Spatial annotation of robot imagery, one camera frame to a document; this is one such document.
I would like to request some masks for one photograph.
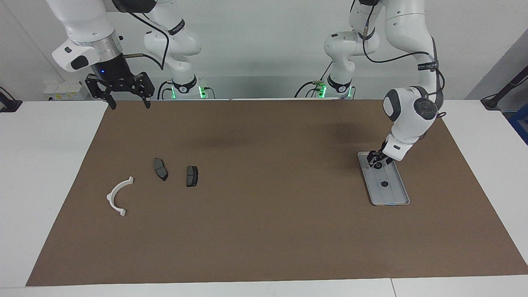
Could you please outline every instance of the white curved object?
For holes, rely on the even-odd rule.
[[[119,211],[119,214],[124,217],[125,214],[126,214],[126,210],[123,209],[123,208],[119,208],[115,205],[114,203],[114,199],[116,197],[116,194],[119,190],[121,190],[124,186],[126,185],[129,185],[129,184],[132,184],[134,182],[134,178],[133,177],[130,177],[128,180],[126,181],[122,181],[120,182],[119,184],[117,184],[117,186],[114,187],[114,189],[112,190],[112,192],[110,192],[110,194],[106,195],[106,200],[108,200],[110,202],[110,206],[112,206],[113,209]]]

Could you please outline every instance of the black velcro strap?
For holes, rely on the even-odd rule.
[[[177,84],[177,83],[175,83],[173,81],[172,85],[175,86],[180,93],[187,94],[194,86],[196,86],[197,82],[198,82],[198,80],[196,78],[196,75],[194,75],[193,80],[191,82],[189,82],[189,83],[186,83],[184,85],[179,85],[179,84]]]
[[[170,35],[174,35],[174,34],[178,33],[179,31],[181,31],[183,29],[183,27],[185,27],[185,20],[184,19],[182,19],[182,21],[178,25],[176,25],[176,27],[170,29],[168,31],[168,33]]]
[[[328,76],[327,81],[328,81],[328,85],[334,88],[338,93],[346,92],[346,90],[348,90],[348,87],[350,87],[350,84],[352,83],[352,81],[350,81],[349,83],[342,85],[340,83],[333,81],[330,76]]]
[[[360,32],[358,32],[358,34],[360,35],[360,38],[363,39],[363,40],[369,40],[370,38],[372,38],[372,36],[374,36],[374,33],[376,33],[376,28],[374,27],[374,29],[372,30],[372,33],[369,34],[369,36],[365,38],[363,38],[363,34],[361,34]]]
[[[418,71],[420,71],[420,70],[432,70],[432,69],[438,69],[438,61],[433,61],[433,62],[424,63],[424,64],[418,64]]]

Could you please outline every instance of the green light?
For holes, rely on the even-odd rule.
[[[202,86],[198,86],[198,90],[200,90],[200,97],[207,98],[207,92],[202,88]]]
[[[324,84],[321,84],[321,87],[323,88],[319,90],[319,98],[324,98],[326,95],[326,86]]]

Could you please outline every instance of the gray wall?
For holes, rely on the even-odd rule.
[[[490,72],[467,95],[480,99],[499,92],[521,70],[528,66],[528,30],[513,44]],[[528,82],[513,89],[499,102],[501,110],[518,110],[528,104]]]
[[[323,50],[328,34],[348,30],[351,0],[178,0],[189,29],[203,40],[200,55],[191,57],[198,75],[223,98],[291,97],[305,81],[318,79],[329,63]],[[64,28],[45,0],[0,0],[20,22],[20,30],[32,40],[31,51],[9,45],[0,48],[1,73],[21,73],[16,80],[0,83],[25,99],[45,99],[41,77],[83,80],[88,70],[67,73],[54,62],[51,52],[66,39]],[[440,66],[448,80],[447,99],[463,99],[528,27],[528,1],[426,0],[426,20],[438,44]],[[149,28],[129,15],[109,13],[117,32],[125,37],[125,53],[145,52],[143,34]],[[377,59],[402,54],[384,40],[383,19],[377,29],[382,36]],[[0,44],[16,44],[19,36],[0,27]],[[383,98],[388,89],[416,84],[414,58],[387,64],[372,64],[365,57],[356,62],[357,98]],[[147,59],[130,61],[134,73],[146,71],[156,84],[168,78]],[[131,98],[128,95],[119,98]]]

